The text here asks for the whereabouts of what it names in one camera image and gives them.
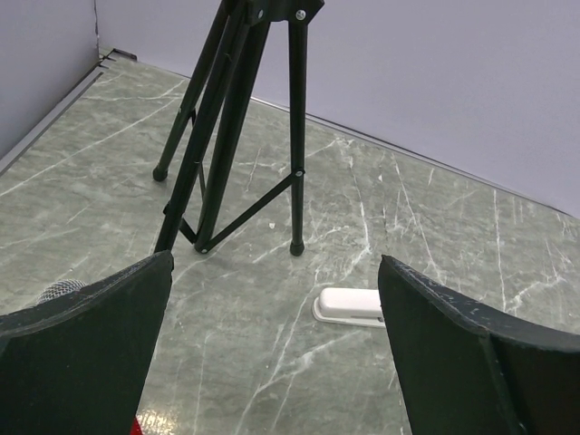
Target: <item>black metal stand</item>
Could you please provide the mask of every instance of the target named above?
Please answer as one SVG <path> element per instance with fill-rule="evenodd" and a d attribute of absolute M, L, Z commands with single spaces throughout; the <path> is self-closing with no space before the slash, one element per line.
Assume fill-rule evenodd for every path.
<path fill-rule="evenodd" d="M 173 122 L 153 178 L 168 176 L 169 164 L 189 120 L 193 129 L 179 169 L 155 252 L 171 250 L 179 231 L 205 254 L 247 222 L 287 188 L 292 189 L 292 243 L 290 253 L 300 256 L 303 241 L 305 174 L 306 42 L 308 24 L 323 0 L 223 0 L 209 31 L 198 64 Z M 227 178 L 256 81 L 262 52 L 272 22 L 287 21 L 290 52 L 291 172 L 240 217 L 213 237 Z M 206 90 L 196 112 L 203 87 Z M 216 147 L 205 183 L 202 161 L 222 108 Z M 203 205 L 194 232 L 183 218 L 196 179 L 200 177 Z"/>

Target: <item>silver mesh grille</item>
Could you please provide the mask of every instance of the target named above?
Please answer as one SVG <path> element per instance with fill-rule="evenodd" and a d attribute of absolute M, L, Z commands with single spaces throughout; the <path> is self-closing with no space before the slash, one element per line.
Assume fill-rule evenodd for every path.
<path fill-rule="evenodd" d="M 42 304 L 43 302 L 50 301 L 56 297 L 62 295 L 68 295 L 72 292 L 78 292 L 86 284 L 83 281 L 77 279 L 64 279 L 63 281 L 58 281 L 57 283 L 51 284 L 44 289 L 40 296 L 38 296 L 37 304 Z"/>

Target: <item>tripod brace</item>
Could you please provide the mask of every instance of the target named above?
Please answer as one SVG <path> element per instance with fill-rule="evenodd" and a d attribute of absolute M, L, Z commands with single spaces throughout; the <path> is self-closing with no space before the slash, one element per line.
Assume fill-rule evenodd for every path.
<path fill-rule="evenodd" d="M 290 252 L 294 256 L 300 256 L 304 252 L 307 25 L 323 5 L 324 0 L 222 1 L 179 106 L 159 164 L 153 170 L 153 178 L 157 181 L 168 176 L 169 164 L 191 120 L 192 132 L 175 188 L 164 209 L 165 218 L 155 252 L 171 250 L 178 232 L 181 231 L 198 252 L 205 254 L 289 187 L 292 189 Z M 213 237 L 268 30 L 271 23 L 278 21 L 288 22 L 291 172 L 256 204 Z M 204 86 L 206 89 L 199 110 L 196 111 Z M 222 105 L 221 121 L 206 183 L 201 163 Z M 194 231 L 183 215 L 198 177 L 203 205 L 198 230 Z"/>

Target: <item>white plastic device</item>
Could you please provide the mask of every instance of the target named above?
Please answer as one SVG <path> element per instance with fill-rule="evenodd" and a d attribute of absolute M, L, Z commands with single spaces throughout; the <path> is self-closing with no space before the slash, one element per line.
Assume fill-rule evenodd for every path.
<path fill-rule="evenodd" d="M 327 287 L 314 300 L 312 312 L 321 322 L 385 327 L 378 290 Z"/>

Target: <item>floor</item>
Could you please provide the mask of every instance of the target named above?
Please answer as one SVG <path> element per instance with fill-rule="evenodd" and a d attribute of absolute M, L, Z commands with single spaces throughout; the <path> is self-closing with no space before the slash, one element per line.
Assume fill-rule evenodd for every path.
<path fill-rule="evenodd" d="M 150 174 L 186 85 L 119 59 L 0 178 L 0 313 L 152 252 L 183 147 L 165 183 Z M 326 286 L 375 287 L 381 254 L 580 333 L 577 220 L 314 123 L 306 138 L 302 257 L 287 194 L 206 256 L 178 237 L 146 434 L 410 434 L 386 333 L 311 313 Z M 253 102 L 219 227 L 288 173 L 288 148 L 287 114 Z"/>

